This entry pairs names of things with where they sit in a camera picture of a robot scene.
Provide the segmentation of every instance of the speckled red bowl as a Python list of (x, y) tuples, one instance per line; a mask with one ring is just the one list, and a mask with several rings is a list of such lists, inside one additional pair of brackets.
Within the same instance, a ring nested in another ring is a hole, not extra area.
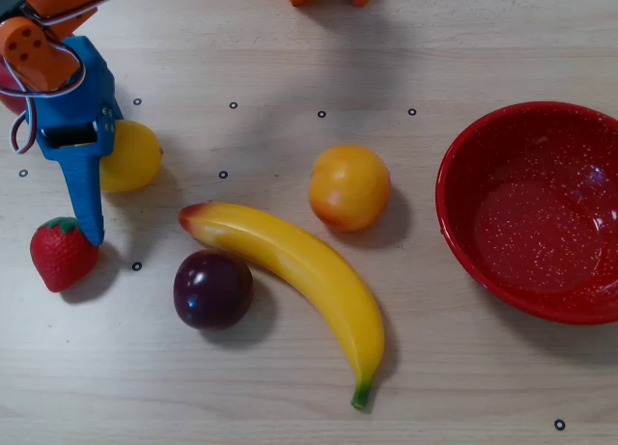
[(463, 267), (505, 302), (573, 324), (618, 320), (618, 122), (559, 102), (466, 129), (437, 177), (437, 216)]

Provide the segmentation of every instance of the orange peach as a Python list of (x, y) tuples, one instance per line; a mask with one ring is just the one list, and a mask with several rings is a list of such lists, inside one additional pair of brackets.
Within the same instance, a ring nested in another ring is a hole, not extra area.
[(379, 156), (362, 146), (336, 146), (313, 166), (309, 204), (327, 226), (354, 232), (379, 218), (390, 190), (390, 175)]

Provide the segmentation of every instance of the wire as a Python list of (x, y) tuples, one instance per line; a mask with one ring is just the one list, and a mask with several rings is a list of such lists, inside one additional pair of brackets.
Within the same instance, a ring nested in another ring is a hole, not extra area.
[[(79, 88), (79, 86), (84, 82), (84, 79), (86, 78), (86, 66), (83, 64), (83, 62), (81, 61), (77, 53), (75, 53), (75, 51), (73, 51), (71, 47), (67, 46), (66, 44), (61, 44), (61, 43), (58, 43), (52, 40), (50, 40), (49, 43), (51, 44), (52, 47), (58, 50), (61, 50), (61, 51), (65, 51), (69, 53), (71, 56), (73, 56), (73, 58), (79, 63), (80, 75), (72, 84), (63, 87), (62, 91), (59, 90), (51, 94), (37, 94), (37, 97), (42, 97), (42, 98), (59, 97), (59, 96), (64, 96), (68, 93), (71, 93), (72, 91)], [(11, 64), (6, 58), (4, 59), (4, 64), (7, 70), (9, 71), (9, 73), (11, 74), (11, 76), (13, 77), (13, 80), (15, 81), (15, 83), (17, 83), (17, 86), (19, 86), (19, 89), (21, 90), (21, 92), (29, 93), (25, 85), (21, 82), (17, 74), (14, 72), (13, 67), (11, 67)], [(19, 144), (17, 143), (17, 134), (19, 132), (19, 128), (26, 120), (26, 112), (23, 112), (21, 115), (19, 115), (19, 117), (15, 119), (15, 121), (13, 122), (13, 126), (11, 128), (10, 141), (11, 141), (11, 149), (13, 149), (14, 153), (20, 153), (20, 154), (27, 153), (30, 150), (30, 148), (32, 148), (32, 146), (35, 144), (37, 140), (37, 109), (36, 109), (32, 96), (26, 97), (26, 107), (27, 107), (27, 115), (30, 117), (30, 122), (29, 122), (30, 132), (28, 135), (28, 142), (23, 148), (21, 148)]]
[(85, 14), (88, 11), (96, 9), (98, 6), (105, 4), (106, 2), (111, 0), (91, 0), (87, 3), (84, 3), (76, 8), (70, 9), (68, 11), (64, 11), (63, 13), (51, 15), (49, 17), (41, 17), (37, 13), (28, 11), (27, 15), (33, 17), (40, 25), (50, 27), (52, 25), (57, 25), (62, 22), (66, 22), (67, 20), (71, 20), (79, 15)]
[[(15, 83), (17, 83), (17, 86), (19, 86), (19, 89), (25, 92), (26, 87), (21, 82), (17, 74), (14, 72), (13, 67), (11, 67), (11, 64), (9, 64), (9, 61), (6, 58), (4, 59), (4, 65), (13, 77), (13, 80), (15, 80)], [(34, 101), (31, 97), (26, 98), (26, 108), (27, 113), (30, 116), (30, 133), (28, 135), (28, 142), (23, 148), (21, 148), (17, 143), (17, 133), (19, 132), (19, 127), (26, 120), (26, 112), (22, 112), (21, 115), (17, 117), (13, 122), (9, 137), (9, 140), (11, 142), (11, 149), (14, 153), (27, 153), (37, 140), (37, 111), (35, 109)]]
[(64, 84), (60, 88), (53, 90), (53, 91), (28, 91), (25, 89), (22, 89), (22, 91), (16, 91), (16, 90), (11, 90), (9, 88), (0, 87), (0, 94), (6, 95), (6, 96), (12, 96), (12, 97), (43, 97), (43, 98), (59, 97), (59, 96), (64, 96), (70, 93), (71, 91), (78, 88), (79, 85), (81, 85), (84, 82), (84, 79), (86, 78), (86, 66), (84, 65), (79, 55), (70, 46), (66, 44), (62, 44), (60, 42), (56, 42), (52, 40), (51, 38), (47, 38), (47, 39), (49, 41), (49, 44), (53, 48), (58, 49), (59, 51), (67, 52), (73, 57), (73, 59), (75, 59), (75, 61), (79, 64), (79, 69), (77, 71), (79, 73), (78, 76), (75, 79), (71, 79), (66, 84)]

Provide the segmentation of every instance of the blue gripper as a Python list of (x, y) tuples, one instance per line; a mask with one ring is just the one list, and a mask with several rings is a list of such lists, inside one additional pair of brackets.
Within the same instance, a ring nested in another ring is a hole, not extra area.
[(98, 167), (114, 150), (116, 121), (123, 114), (116, 102), (114, 75), (93, 44), (86, 37), (64, 43), (83, 61), (86, 77), (67, 95), (34, 99), (37, 142), (46, 159), (60, 164), (79, 226), (98, 246), (104, 237)]

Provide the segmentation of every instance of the table surface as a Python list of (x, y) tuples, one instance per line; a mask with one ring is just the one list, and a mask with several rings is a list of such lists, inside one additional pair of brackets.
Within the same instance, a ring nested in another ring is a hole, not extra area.
[[(164, 168), (105, 197), (98, 268), (57, 295), (28, 245), (71, 214), (62, 174), (38, 148), (1, 145), (0, 443), (615, 443), (618, 326), (536, 320), (480, 290), (440, 235), (434, 186), (453, 139), (498, 107), (560, 99), (618, 115), (616, 13), (616, 0), (103, 7), (80, 33), (126, 117), (160, 138)], [(1, 110), (0, 127), (12, 118)], [(395, 185), (377, 227), (347, 238), (306, 199), (313, 160), (339, 143), (374, 149)], [(204, 337), (178, 319), (174, 275), (200, 245), (177, 214), (208, 200), (291, 220), (363, 275), (387, 335), (370, 412), (351, 408), (351, 370), (321, 316), (259, 269), (238, 326)]]

